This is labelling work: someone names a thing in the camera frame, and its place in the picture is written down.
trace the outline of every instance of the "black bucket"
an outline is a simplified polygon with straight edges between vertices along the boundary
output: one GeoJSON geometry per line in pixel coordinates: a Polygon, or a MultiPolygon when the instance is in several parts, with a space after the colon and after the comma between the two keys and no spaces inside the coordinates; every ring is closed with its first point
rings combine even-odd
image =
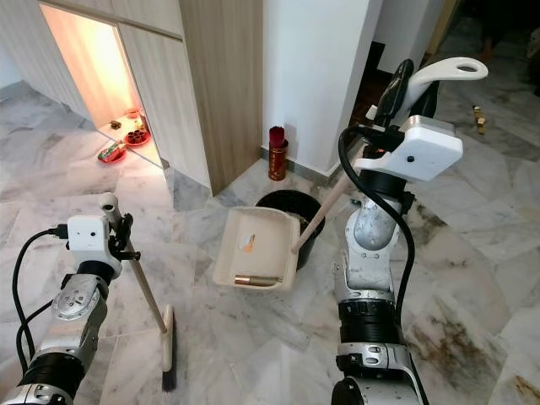
{"type": "MultiPolygon", "coordinates": [[[[303,192],[297,192],[296,190],[279,190],[271,192],[261,198],[256,205],[258,207],[276,208],[285,213],[295,213],[300,216],[302,218],[300,220],[300,233],[304,232],[308,223],[315,217],[315,214],[321,207],[321,204],[315,198],[303,192]]],[[[315,231],[298,251],[298,264],[296,265],[296,270],[302,268],[307,262],[315,239],[324,228],[324,223],[325,219],[317,225],[315,231]]]]}

